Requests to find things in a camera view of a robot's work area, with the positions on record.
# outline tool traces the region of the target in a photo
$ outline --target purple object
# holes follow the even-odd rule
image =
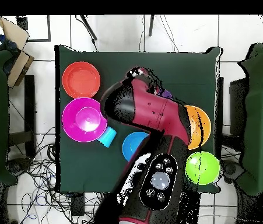
[[[164,90],[164,92],[162,93],[161,97],[164,97],[164,98],[173,98],[173,96],[171,95],[171,93],[169,91],[167,91],[166,89]]]
[[[100,138],[106,130],[107,120],[102,116],[97,100],[82,97],[64,108],[62,126],[74,141],[91,142]]]

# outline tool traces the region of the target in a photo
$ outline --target blue bowl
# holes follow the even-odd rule
[[[127,161],[130,161],[132,155],[135,153],[141,142],[148,136],[147,133],[136,131],[129,134],[122,145],[122,152]]]

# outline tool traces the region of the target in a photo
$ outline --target orange bowl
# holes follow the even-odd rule
[[[199,107],[184,107],[186,107],[190,118],[191,140],[188,149],[196,149],[209,139],[211,133],[211,121],[206,112]]]

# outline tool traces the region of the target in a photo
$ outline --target green bowl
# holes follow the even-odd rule
[[[195,184],[207,185],[219,175],[220,164],[217,158],[208,152],[192,153],[186,161],[185,174]]]

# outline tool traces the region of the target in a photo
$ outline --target red plate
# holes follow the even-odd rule
[[[93,97],[100,86],[100,76],[97,69],[88,62],[74,62],[63,73],[63,87],[74,99]]]

